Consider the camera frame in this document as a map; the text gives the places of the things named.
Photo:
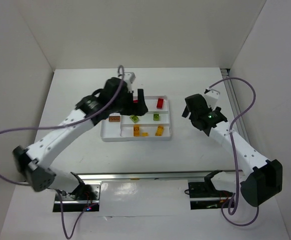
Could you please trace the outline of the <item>green lego piece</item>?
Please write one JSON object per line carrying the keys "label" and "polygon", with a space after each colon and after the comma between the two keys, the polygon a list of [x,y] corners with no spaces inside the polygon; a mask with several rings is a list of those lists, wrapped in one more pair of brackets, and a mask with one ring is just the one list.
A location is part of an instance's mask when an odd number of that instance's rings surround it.
{"label": "green lego piece", "polygon": [[160,115],[158,113],[153,114],[153,120],[154,121],[159,121],[160,120]]}
{"label": "green lego piece", "polygon": [[140,118],[136,115],[131,115],[129,119],[134,123],[137,124],[140,121]]}

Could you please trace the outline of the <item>brown lego plate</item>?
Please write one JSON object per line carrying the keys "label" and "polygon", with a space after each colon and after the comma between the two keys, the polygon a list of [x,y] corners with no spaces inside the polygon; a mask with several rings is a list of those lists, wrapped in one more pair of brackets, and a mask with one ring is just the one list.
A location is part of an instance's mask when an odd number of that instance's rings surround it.
{"label": "brown lego plate", "polygon": [[121,117],[119,115],[109,116],[108,121],[110,123],[119,123],[121,121]]}

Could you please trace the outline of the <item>orange round lego piece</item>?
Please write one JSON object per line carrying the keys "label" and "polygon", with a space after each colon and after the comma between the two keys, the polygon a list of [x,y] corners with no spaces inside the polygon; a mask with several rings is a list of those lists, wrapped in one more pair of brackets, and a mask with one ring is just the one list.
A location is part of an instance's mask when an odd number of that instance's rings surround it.
{"label": "orange round lego piece", "polygon": [[140,126],[135,124],[133,126],[133,136],[134,137],[140,137],[141,136],[141,130],[140,130]]}

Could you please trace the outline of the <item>small yellow lego piece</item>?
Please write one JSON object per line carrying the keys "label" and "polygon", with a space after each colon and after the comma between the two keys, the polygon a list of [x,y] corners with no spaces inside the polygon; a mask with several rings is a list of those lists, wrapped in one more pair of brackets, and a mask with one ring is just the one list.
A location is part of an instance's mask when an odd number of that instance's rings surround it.
{"label": "small yellow lego piece", "polygon": [[142,135],[143,137],[148,137],[148,136],[149,136],[149,134],[148,134],[147,132],[143,132],[141,135]]}

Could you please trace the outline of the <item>yellow orange lego stack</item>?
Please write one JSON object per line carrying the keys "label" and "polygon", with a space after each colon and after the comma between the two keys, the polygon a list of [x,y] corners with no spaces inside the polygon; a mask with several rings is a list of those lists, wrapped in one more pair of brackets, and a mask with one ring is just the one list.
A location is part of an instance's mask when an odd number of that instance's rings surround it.
{"label": "yellow orange lego stack", "polygon": [[157,136],[157,137],[161,137],[161,136],[163,135],[163,133],[164,133],[164,126],[159,125],[159,126],[157,127],[156,132],[155,132],[155,136]]}

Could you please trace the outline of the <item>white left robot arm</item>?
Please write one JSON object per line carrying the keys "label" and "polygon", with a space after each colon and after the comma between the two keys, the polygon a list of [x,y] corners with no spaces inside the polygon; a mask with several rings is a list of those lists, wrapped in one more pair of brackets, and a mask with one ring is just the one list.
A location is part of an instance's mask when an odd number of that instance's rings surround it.
{"label": "white left robot arm", "polygon": [[148,112],[143,89],[138,89],[134,102],[134,80],[132,72],[108,79],[103,88],[83,97],[57,129],[26,148],[18,146],[13,150],[17,170],[35,192],[52,189],[75,199],[91,193],[91,187],[76,173],[59,171],[51,165],[74,140],[111,114],[143,116]]}

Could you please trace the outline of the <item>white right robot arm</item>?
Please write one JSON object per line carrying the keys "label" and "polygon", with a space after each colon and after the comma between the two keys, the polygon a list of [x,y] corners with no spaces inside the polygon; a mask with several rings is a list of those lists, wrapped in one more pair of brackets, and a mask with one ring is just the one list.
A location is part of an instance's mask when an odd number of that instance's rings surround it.
{"label": "white right robot arm", "polygon": [[277,160],[269,160],[256,151],[234,129],[222,114],[221,108],[212,108],[201,94],[185,98],[182,117],[189,118],[192,125],[219,143],[232,154],[239,173],[215,170],[204,178],[206,188],[230,193],[240,192],[252,207],[258,207],[282,191],[283,166]]}

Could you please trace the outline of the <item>white divided sorting tray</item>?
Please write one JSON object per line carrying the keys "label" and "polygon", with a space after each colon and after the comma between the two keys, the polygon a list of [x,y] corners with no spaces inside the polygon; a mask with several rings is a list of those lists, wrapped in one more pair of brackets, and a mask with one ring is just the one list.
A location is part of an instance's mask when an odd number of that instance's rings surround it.
{"label": "white divided sorting tray", "polygon": [[104,142],[168,141],[172,137],[169,100],[166,95],[145,96],[148,112],[143,116],[113,113],[101,122]]}

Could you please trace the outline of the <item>aluminium right side rail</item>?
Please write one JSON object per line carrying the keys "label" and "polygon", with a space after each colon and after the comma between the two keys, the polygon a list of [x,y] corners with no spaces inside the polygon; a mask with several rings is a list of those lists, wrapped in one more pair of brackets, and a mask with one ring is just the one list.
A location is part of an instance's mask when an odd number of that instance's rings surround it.
{"label": "aluminium right side rail", "polygon": [[[229,77],[229,73],[230,73],[230,69],[228,68],[220,68],[220,72],[222,75],[222,78],[228,78]],[[231,109],[233,112],[234,117],[237,117],[240,113],[241,113],[241,109],[239,107],[239,102],[235,93],[235,89],[234,89],[234,83],[236,83],[236,80],[226,80],[224,81],[224,85],[225,85],[225,89],[230,101],[230,105],[231,105]],[[236,131],[240,134],[240,136],[242,138],[244,138],[244,140],[247,143],[250,143],[246,128],[245,128],[245,123],[243,118],[239,118],[236,122],[235,122],[235,129]]]}

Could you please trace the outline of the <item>aluminium rail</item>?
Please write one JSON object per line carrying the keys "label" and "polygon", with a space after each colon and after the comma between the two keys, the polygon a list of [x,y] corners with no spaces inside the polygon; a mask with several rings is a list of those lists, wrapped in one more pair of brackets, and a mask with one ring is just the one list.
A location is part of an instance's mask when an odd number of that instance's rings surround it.
{"label": "aluminium rail", "polygon": [[[220,72],[222,75],[222,78],[228,78],[229,77],[229,73],[230,73],[230,69],[228,68],[220,68]],[[234,117],[237,117],[240,113],[241,113],[241,109],[239,107],[239,102],[235,93],[235,89],[234,89],[234,83],[236,83],[236,80],[226,80],[224,81],[224,85],[225,85],[225,89],[230,101],[230,105],[231,105],[231,109],[233,112]],[[245,123],[243,118],[239,118],[236,122],[235,122],[235,129],[236,131],[240,134],[240,136],[242,138],[244,138],[244,140],[247,143],[250,143],[246,128],[245,128]]]}
{"label": "aluminium rail", "polygon": [[171,171],[171,172],[128,172],[128,173],[78,173],[83,181],[111,180],[164,180],[164,179],[200,179],[212,173],[208,171]]}

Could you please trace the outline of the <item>aluminium front rail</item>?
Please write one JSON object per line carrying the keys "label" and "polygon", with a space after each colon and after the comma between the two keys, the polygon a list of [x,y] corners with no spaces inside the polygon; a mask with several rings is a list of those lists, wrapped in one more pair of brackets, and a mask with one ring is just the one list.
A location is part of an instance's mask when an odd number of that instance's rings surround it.
{"label": "aluminium front rail", "polygon": [[78,173],[83,181],[111,180],[164,180],[164,179],[200,179],[212,173],[208,171],[171,171],[171,172],[128,172],[128,173]]}

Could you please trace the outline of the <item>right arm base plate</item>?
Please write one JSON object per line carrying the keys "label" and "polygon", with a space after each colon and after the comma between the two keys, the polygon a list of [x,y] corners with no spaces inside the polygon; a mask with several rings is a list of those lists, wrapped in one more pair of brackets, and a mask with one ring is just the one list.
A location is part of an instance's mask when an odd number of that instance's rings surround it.
{"label": "right arm base plate", "polygon": [[191,210],[220,209],[233,195],[228,191],[211,190],[204,182],[189,182],[184,193],[189,196]]}

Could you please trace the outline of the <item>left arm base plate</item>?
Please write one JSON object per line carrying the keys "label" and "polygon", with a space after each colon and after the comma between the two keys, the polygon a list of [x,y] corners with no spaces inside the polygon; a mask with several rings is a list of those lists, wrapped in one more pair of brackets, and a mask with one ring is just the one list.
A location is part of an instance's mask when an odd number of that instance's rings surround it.
{"label": "left arm base plate", "polygon": [[61,194],[64,213],[80,213],[84,208],[87,212],[98,212],[100,210],[101,181],[87,181],[87,189],[80,196],[69,193]]}

